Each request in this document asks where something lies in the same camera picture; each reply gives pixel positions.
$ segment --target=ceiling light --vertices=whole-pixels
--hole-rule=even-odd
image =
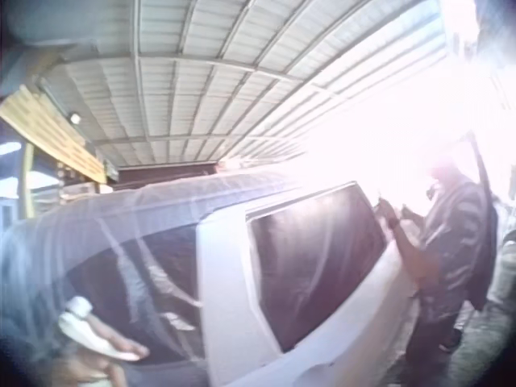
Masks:
[[[19,151],[22,148],[20,143],[4,143],[0,145],[0,156]]]
[[[74,125],[78,125],[79,123],[81,123],[81,116],[77,113],[72,113],[70,115],[70,122]]]

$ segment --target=car roof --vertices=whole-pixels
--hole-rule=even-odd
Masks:
[[[16,223],[2,237],[0,264],[17,261],[17,267],[45,271],[59,263],[60,270],[49,273],[48,281],[54,281],[128,240],[197,224],[217,209],[303,187],[288,171],[250,169],[84,198]]]

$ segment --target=wall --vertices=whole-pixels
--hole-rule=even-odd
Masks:
[[[148,184],[161,183],[211,175],[215,173],[214,164],[183,165],[172,167],[145,168],[145,169],[123,169],[119,171],[119,182],[113,185],[114,190],[136,189]]]

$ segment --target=roof beam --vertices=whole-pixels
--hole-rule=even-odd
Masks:
[[[269,86],[267,86],[261,93],[260,95],[258,95],[258,97],[256,97],[256,99],[262,99],[269,91],[270,89],[274,87],[274,82],[271,83]],[[254,104],[252,103],[251,105],[248,106],[248,108],[244,111],[244,113],[242,115],[240,115],[239,119],[236,120],[235,124],[233,125],[233,127],[231,128],[231,130],[229,131],[228,135],[230,135],[234,129],[247,117],[247,115],[249,114],[249,112],[252,110],[252,108],[254,107]],[[235,144],[236,143],[240,143],[242,142],[244,139],[249,139],[249,133],[246,132],[244,133],[239,139],[236,140]],[[218,150],[224,145],[224,141],[221,141],[219,145],[217,145],[214,150],[211,152],[210,156],[208,157],[209,160],[211,160],[214,155],[218,152]]]
[[[231,26],[231,30],[227,34],[222,47],[218,51],[218,55],[217,55],[218,59],[223,59],[224,56],[226,55],[227,49],[233,42],[233,39],[235,38],[236,33],[238,32],[238,30],[239,30],[240,26],[242,25],[243,21],[245,20],[245,18],[247,18],[249,10],[251,10],[251,7],[254,5],[255,2],[256,2],[256,0],[247,0],[246,3],[244,4],[243,8],[240,10],[239,15],[236,18],[233,25]],[[191,135],[194,132],[194,128],[197,125],[197,122],[200,117],[199,112],[201,111],[203,102],[206,100],[206,95],[210,92],[210,87],[215,78],[215,73],[216,73],[215,66],[211,66],[210,74],[208,75],[208,78],[206,79],[206,84],[204,85],[201,96],[199,97],[199,100],[198,100],[197,107],[195,108],[195,113],[193,114],[193,122],[188,131],[189,135]],[[206,142],[203,142],[202,145],[199,147],[199,150],[196,153],[195,158],[194,158],[195,160],[197,160],[198,157],[201,155],[202,149],[204,148],[205,143]],[[188,141],[185,142],[185,146],[183,147],[181,159],[183,159],[183,157],[185,156],[187,146],[188,146]]]
[[[412,77],[415,77],[417,76],[418,74],[434,67],[435,65],[437,65],[441,60],[445,59],[446,58],[446,51],[444,50],[446,48],[445,45],[435,49],[435,50],[432,50],[432,52],[429,52],[428,54],[426,54],[425,56],[422,56],[421,58],[418,58],[417,60],[414,60],[413,62],[409,63],[408,65],[406,66],[403,66],[401,69],[395,71],[394,73],[391,73],[389,74],[387,77],[383,77],[381,78],[379,81],[376,81],[374,82],[372,85],[366,87],[365,89],[362,89],[360,91],[358,91],[357,93],[355,93],[354,95],[351,96],[350,99],[354,99],[358,96],[360,96],[361,94],[364,94],[366,92],[368,92],[369,90],[389,81],[390,79],[392,79],[393,77],[396,77],[398,74],[402,73],[402,72],[405,72],[406,70],[416,66],[418,63],[426,60],[426,59],[429,59],[431,58],[432,56],[434,56],[436,53],[438,53],[439,51],[443,51],[443,55],[439,55],[439,56],[435,56],[436,59],[433,60],[430,64],[426,65],[426,66],[423,66],[421,69],[415,71],[414,73],[411,73],[409,74],[408,76],[406,77],[403,77],[402,79],[398,80],[398,81],[395,81],[393,84],[391,85],[387,85],[387,87],[385,89],[390,89],[391,87],[394,87],[396,85],[399,85],[401,84],[402,82],[404,81],[407,81],[409,79],[411,79]],[[324,112],[322,112],[321,114],[317,115],[316,117],[314,117],[313,119],[311,119],[310,121],[308,121],[307,123],[303,124],[302,126],[296,128],[296,134],[292,137],[289,137],[290,139],[297,139],[299,141],[302,141],[302,139],[304,138],[305,135],[307,135],[310,130],[312,130],[314,127],[315,127],[315,124],[323,118],[323,116],[326,116],[327,114],[330,114],[333,110],[339,108],[339,107],[342,107],[342,105],[337,105],[337,106],[332,106],[330,107],[329,109],[326,109]],[[283,148],[283,144],[274,144],[273,146],[270,147],[271,149],[265,149],[265,151],[267,152],[270,152],[271,150],[273,150],[274,148]]]
[[[146,143],[146,142],[159,142],[159,141],[189,141],[191,139],[239,139],[242,135],[152,135],[149,137],[123,137],[119,139],[100,139],[93,141],[96,146],[101,145],[113,145],[113,144],[133,144],[133,143]],[[297,142],[296,139],[288,139],[284,137],[266,136],[266,135],[251,135],[247,139],[255,141],[265,141],[273,143],[292,143]]]
[[[142,74],[141,65],[139,63],[139,31],[141,25],[141,0],[134,0],[132,9],[132,26],[131,26],[131,59],[135,70],[136,79],[136,94],[138,96],[139,111],[142,119],[142,125],[144,127],[145,138],[148,138],[148,120],[147,120],[147,108],[145,107],[144,88],[142,86]],[[156,157],[151,145],[149,144],[149,150],[153,162],[156,163]]]
[[[394,20],[396,20],[398,17],[399,17],[399,13],[396,13],[394,15],[390,15],[387,19],[385,19],[382,23],[380,23],[378,26],[374,27],[371,31],[369,31],[368,33],[366,33],[365,35],[361,36],[354,44],[351,44],[351,47],[347,50],[347,52],[349,52],[350,49],[353,49],[357,44],[359,44],[361,41],[364,41],[365,39],[367,39],[369,36],[371,35],[374,35],[376,32],[378,32],[380,29],[384,28],[385,26],[387,26],[388,24],[390,24],[391,22],[393,22]],[[436,15],[432,15],[431,17],[429,18],[426,18],[425,20],[423,20],[422,22],[416,24],[415,26],[413,26],[411,29],[401,33],[400,35],[396,36],[395,38],[391,39],[389,42],[387,42],[386,44],[380,46],[379,48],[377,48],[376,50],[374,50],[373,52],[369,53],[367,56],[364,56],[363,58],[361,58],[360,60],[358,60],[356,63],[353,64],[353,66],[349,67],[348,69],[346,69],[343,73],[340,73],[337,77],[334,77],[331,81],[327,82],[325,84],[325,87],[331,87],[333,84],[335,84],[338,80],[342,79],[343,77],[345,77],[347,74],[349,74],[351,71],[353,71],[354,69],[356,69],[358,66],[361,66],[363,63],[367,62],[368,60],[371,60],[374,56],[378,55],[378,54],[381,54],[382,52],[384,52],[386,49],[392,47],[393,45],[395,45],[396,43],[412,36],[416,31],[419,31],[425,27],[427,27],[428,25],[430,25],[431,23],[433,23],[434,21],[438,20],[440,18],[440,15],[439,14],[436,14]],[[314,96],[311,95],[307,98],[305,98],[303,101],[301,101],[297,106],[295,106],[293,108],[293,110],[290,110],[288,112],[285,112],[279,119],[277,119],[276,121],[274,121],[274,123],[272,123],[270,125],[270,128],[267,130],[267,131],[270,131],[272,130],[274,127],[278,127],[279,125],[281,125],[281,123],[283,123],[285,120],[287,120],[289,117],[292,116],[292,113],[296,110],[299,110],[301,108],[303,108],[305,106],[305,104],[309,103],[310,101],[312,101],[314,99]],[[324,103],[327,103],[329,101],[329,98],[327,98],[326,100],[324,100],[323,102],[319,103],[315,108],[321,106],[322,104]],[[311,113],[315,108],[312,108],[312,109],[309,109],[309,110],[303,110],[303,113],[297,117],[294,121],[290,121],[288,123],[289,127],[291,127],[293,124],[295,124],[296,122],[298,122],[300,119],[302,119],[303,117],[307,116],[309,113]]]
[[[375,66],[372,70],[369,70],[368,72],[366,72],[366,74],[362,75],[361,77],[358,77],[357,79],[355,79],[353,82],[345,85],[342,89],[340,89],[339,91],[337,91],[337,93],[339,95],[342,95],[343,98],[344,98],[344,93],[346,93],[346,91],[348,91],[349,89],[351,89],[353,86],[356,86],[358,85],[360,82],[362,82],[363,80],[373,76],[375,73],[381,71],[382,69],[384,69],[385,67],[391,65],[392,63],[396,62],[397,60],[400,60],[402,57],[424,47],[425,45],[433,42],[434,40],[436,40],[437,38],[439,38],[440,36],[443,36],[442,33],[439,33],[439,32],[435,32],[434,34],[432,35],[429,35],[428,37],[426,37],[425,39],[423,39],[421,42],[418,42],[414,47],[411,47],[411,48],[407,48],[406,50],[403,50],[402,52],[398,53],[396,56],[394,56],[393,58],[387,60],[386,62],[383,62],[383,63],[380,63],[379,65]],[[378,50],[376,50],[373,54],[377,54],[379,52],[383,52],[386,48],[388,48],[392,43],[395,43],[396,41],[398,41],[398,39],[395,39],[394,41],[391,41],[389,43],[387,43],[385,46],[382,46],[381,48],[379,48]],[[300,122],[301,120],[303,120],[305,117],[309,116],[310,114],[314,113],[315,111],[319,110],[320,108],[324,107],[328,102],[330,101],[329,98],[325,99],[324,101],[320,102],[319,104],[317,104],[316,106],[313,106],[311,107],[310,109],[306,109],[303,111],[303,113],[301,115],[299,115],[296,119],[294,119],[293,121],[289,122],[288,125],[284,126],[282,129],[280,129],[279,131],[276,132],[276,134],[280,134],[280,133],[285,133],[286,131],[288,131],[289,129],[295,127],[294,125],[298,122]],[[270,132],[271,128],[269,128],[267,131],[265,131],[263,134],[267,134],[268,132]]]
[[[200,65],[210,65],[216,67],[224,67],[228,69],[235,69],[239,71],[243,71],[245,73],[257,73],[266,77],[270,77],[272,79],[276,79],[279,81],[287,81],[292,83],[302,83],[304,80],[299,77],[293,77],[287,73],[283,73],[281,71],[276,71],[272,69],[262,68],[258,66],[254,66],[251,64],[238,62],[236,60],[224,60],[218,58],[212,58],[208,56],[197,56],[197,55],[186,55],[182,53],[170,53],[170,52],[141,52],[138,55],[140,60],[170,60],[171,62],[178,63],[194,63]],[[115,53],[109,55],[93,55],[93,56],[83,56],[78,57],[74,60],[60,60],[56,62],[55,66],[52,66],[45,73],[51,72],[56,66],[62,65],[80,65],[86,64],[89,62],[99,62],[99,61],[109,61],[109,60],[121,60],[121,59],[131,59],[131,54],[127,54],[125,52]],[[315,83],[310,83],[308,87],[312,88],[314,91],[319,93],[325,93],[329,96],[334,95],[331,90],[325,89]]]
[[[271,52],[274,45],[281,39],[281,37],[287,32],[287,30],[294,24],[304,13],[308,8],[314,3],[315,0],[304,0],[298,8],[294,10],[294,12],[289,16],[289,18],[285,21],[285,23],[281,26],[281,28],[277,31],[277,33],[271,38],[269,42],[267,42],[267,45],[262,50],[260,55],[253,61],[253,65],[255,67],[258,67],[260,65],[260,62]],[[220,121],[222,118],[226,115],[227,111],[230,109],[231,104],[236,100],[238,97],[238,94],[240,93],[240,90],[243,88],[243,86],[247,83],[249,78],[251,77],[253,73],[249,72],[245,74],[239,81],[238,85],[233,90],[233,93],[231,96],[227,99],[226,103],[224,104],[223,108],[218,113],[218,116],[214,123],[211,125],[210,130],[208,131],[209,134],[213,133],[218,125],[220,124]],[[210,157],[214,155],[214,153],[219,149],[219,147],[222,145],[220,143],[217,147],[214,148],[214,152],[211,153]]]
[[[181,38],[179,39],[179,45],[177,47],[177,51],[179,55],[182,56],[185,51],[186,39],[188,38],[188,32],[190,26],[192,25],[192,18],[194,17],[195,7],[197,6],[198,0],[191,0],[186,10],[185,21],[183,22],[183,27],[181,29]],[[173,62],[173,73],[172,73],[172,82],[170,85],[170,114],[169,114],[169,135],[172,135],[172,126],[173,126],[173,114],[174,114],[174,104],[176,103],[176,88],[177,88],[177,74],[179,73],[179,62]],[[183,148],[182,154],[186,151],[186,145]],[[167,159],[168,163],[170,160],[170,144],[167,144]]]
[[[361,10],[364,6],[366,6],[368,3],[370,3],[372,0],[362,0],[360,2],[358,2],[357,4],[355,4],[354,6],[352,6],[349,10],[346,10],[342,15],[340,15],[340,17],[335,20],[326,30],[324,30],[321,34],[319,34],[314,40],[312,40],[312,42],[308,45],[308,47],[306,47],[302,52],[299,53],[298,56],[296,56],[296,58],[286,67],[286,69],[284,70],[284,73],[289,73],[294,67],[296,67],[299,63],[301,63],[302,60],[304,60],[306,58],[307,55],[310,54],[310,52],[312,52],[315,48],[317,48],[317,46],[319,46],[328,36],[331,36],[335,33],[335,31],[337,31],[339,28],[341,28],[344,23],[346,23],[349,18],[351,18],[356,12],[358,12],[359,10]],[[324,69],[326,69],[331,63],[333,63],[333,60],[331,60],[331,62],[329,62],[328,64],[324,65],[322,69],[314,72],[314,74],[309,77],[308,79],[304,80],[298,87],[296,87],[294,89],[294,91],[292,93],[289,93],[289,95],[287,95],[286,98],[283,99],[283,101],[281,101],[280,103],[277,104],[276,107],[272,108],[264,117],[262,117],[258,123],[256,123],[255,125],[253,125],[252,127],[250,127],[246,132],[245,134],[249,134],[251,133],[252,131],[254,131],[256,129],[256,127],[258,127],[259,125],[263,124],[263,122],[268,119],[268,117],[270,117],[270,115],[275,112],[279,106],[283,105],[284,102],[286,102],[287,99],[291,98],[295,93],[297,93],[301,88],[305,88],[307,85],[311,84],[313,82],[313,80],[317,77],[317,75],[319,75]],[[277,85],[277,83],[279,83],[279,81],[274,81],[271,85],[272,87],[269,87],[268,89],[272,89],[274,86]],[[260,103],[261,99],[266,95],[264,94],[263,96],[260,95],[259,98],[257,98],[252,104],[251,104],[251,109],[254,108],[254,106],[258,105],[258,103]],[[248,114],[251,109],[247,109],[246,112],[244,114]],[[237,128],[238,124],[241,122],[242,120],[239,119],[239,121],[237,121],[237,124],[234,125],[231,130],[230,130],[230,133],[232,131],[234,131],[234,129]],[[243,139],[237,141],[236,143],[234,143],[231,147],[229,147],[223,154],[222,156],[220,157],[221,159],[228,156],[234,149],[236,149],[236,147],[238,147],[241,143],[242,143]]]

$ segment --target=hand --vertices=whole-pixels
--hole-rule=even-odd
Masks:
[[[385,218],[387,222],[389,220],[394,220],[397,218],[396,211],[394,211],[394,208],[391,206],[389,202],[382,198],[380,198],[380,201],[378,202],[377,214],[378,216]]]
[[[409,219],[409,220],[411,220],[413,214],[414,213],[407,206],[403,206],[403,208],[402,208],[402,219]]]
[[[121,352],[133,352],[140,358],[148,356],[148,349],[120,335],[113,328],[92,314],[86,317],[92,330]],[[127,381],[120,364],[107,356],[79,347],[69,356],[57,359],[52,365],[53,386],[77,386],[79,383],[91,383],[109,379],[113,387],[127,387]]]

